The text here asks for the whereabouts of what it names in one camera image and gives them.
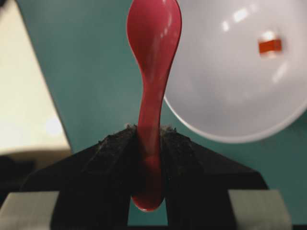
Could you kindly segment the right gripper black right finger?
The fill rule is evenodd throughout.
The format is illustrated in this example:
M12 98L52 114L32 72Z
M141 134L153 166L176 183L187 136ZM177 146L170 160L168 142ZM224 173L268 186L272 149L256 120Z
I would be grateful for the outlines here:
M162 127L160 135L169 229L236 230L228 190L267 190L261 174L170 126Z

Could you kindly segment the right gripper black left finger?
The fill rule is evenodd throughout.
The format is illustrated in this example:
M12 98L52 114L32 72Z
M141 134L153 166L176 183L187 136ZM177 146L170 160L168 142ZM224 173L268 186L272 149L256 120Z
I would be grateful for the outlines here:
M134 184L136 126L30 174L23 192L57 191L53 230L124 230Z

